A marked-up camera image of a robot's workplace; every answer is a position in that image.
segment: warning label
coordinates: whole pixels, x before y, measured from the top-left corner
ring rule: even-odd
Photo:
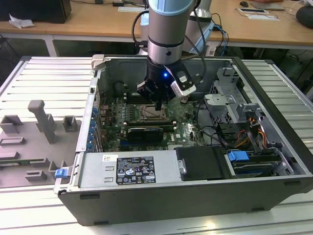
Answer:
[[[116,165],[116,183],[118,185],[156,182],[153,157],[118,158]]]

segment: motherboard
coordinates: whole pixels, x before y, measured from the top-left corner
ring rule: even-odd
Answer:
[[[137,96],[104,98],[100,106],[105,152],[171,150],[203,146],[196,124],[197,101],[175,98],[156,111],[154,104]]]

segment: wooden desk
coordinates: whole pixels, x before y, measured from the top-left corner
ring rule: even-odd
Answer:
[[[313,49],[313,29],[301,25],[295,16],[274,11],[279,21],[250,20],[235,10],[241,7],[240,1],[212,0],[210,8],[211,13],[220,14],[223,28],[229,34],[229,46]],[[291,7],[294,2],[285,0],[280,4]],[[0,22],[0,33],[8,38],[43,39],[50,56],[57,56],[53,40],[132,42],[131,27],[138,13],[118,12],[118,8],[111,5],[71,2],[71,6],[72,12],[65,24],[35,22],[35,27],[18,29],[8,22]],[[218,24],[216,15],[213,19]],[[140,37],[139,24],[136,35]],[[212,32],[209,44],[220,40],[221,34]]]
[[[279,21],[251,20],[240,15],[237,10],[240,0],[213,0],[211,13],[219,13],[222,19],[223,29],[229,34],[230,46],[243,46],[247,43],[257,44],[254,47],[288,48],[288,46],[309,46],[313,48],[313,29],[301,25],[294,15],[296,11],[270,11],[277,15]],[[291,7],[294,1],[283,1],[284,7]],[[296,4],[294,9],[302,7]],[[217,32],[213,32],[210,40],[219,40]]]

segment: computer case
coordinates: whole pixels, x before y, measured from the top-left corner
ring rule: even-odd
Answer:
[[[0,21],[11,16],[34,22],[63,24],[71,12],[70,0],[1,0]]]

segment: computer mouse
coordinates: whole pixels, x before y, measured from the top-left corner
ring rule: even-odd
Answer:
[[[249,4],[246,1],[241,1],[240,5],[243,6],[243,7],[248,7],[249,6]]]

